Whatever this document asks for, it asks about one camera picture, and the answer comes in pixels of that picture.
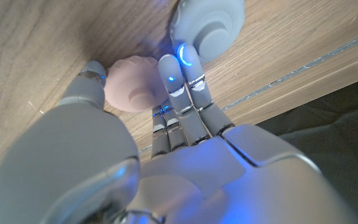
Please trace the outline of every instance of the blue glowing light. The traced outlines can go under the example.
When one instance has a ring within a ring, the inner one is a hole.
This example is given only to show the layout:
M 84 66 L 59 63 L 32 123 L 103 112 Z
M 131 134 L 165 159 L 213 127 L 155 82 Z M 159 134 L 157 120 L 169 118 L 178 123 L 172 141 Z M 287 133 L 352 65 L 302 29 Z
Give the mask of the blue glowing light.
M 193 64 L 192 63 L 188 63 L 185 61 L 185 59 L 183 59 L 183 49 L 185 48 L 185 45 L 182 44 L 179 48 L 179 57 L 180 57 L 180 60 L 181 62 L 184 64 L 184 65 L 187 65 L 187 66 L 192 66 Z

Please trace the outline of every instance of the round grey knob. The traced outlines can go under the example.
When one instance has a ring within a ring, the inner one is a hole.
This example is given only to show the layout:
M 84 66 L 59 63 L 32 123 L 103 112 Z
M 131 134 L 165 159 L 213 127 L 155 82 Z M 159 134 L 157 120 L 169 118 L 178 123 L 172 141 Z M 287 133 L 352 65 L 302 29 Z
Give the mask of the round grey knob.
M 181 0 L 170 26 L 173 48 L 194 45 L 201 63 L 225 52 L 245 19 L 244 0 Z

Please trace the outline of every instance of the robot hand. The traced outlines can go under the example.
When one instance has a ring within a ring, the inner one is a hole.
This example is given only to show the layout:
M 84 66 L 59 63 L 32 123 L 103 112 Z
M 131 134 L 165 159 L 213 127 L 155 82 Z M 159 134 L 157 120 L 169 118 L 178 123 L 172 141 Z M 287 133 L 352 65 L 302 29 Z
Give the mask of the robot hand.
M 192 45 L 179 46 L 177 58 L 164 55 L 158 70 L 169 99 L 153 110 L 152 157 L 197 145 L 209 139 L 210 134 L 219 136 L 234 127 L 214 104 L 199 56 Z

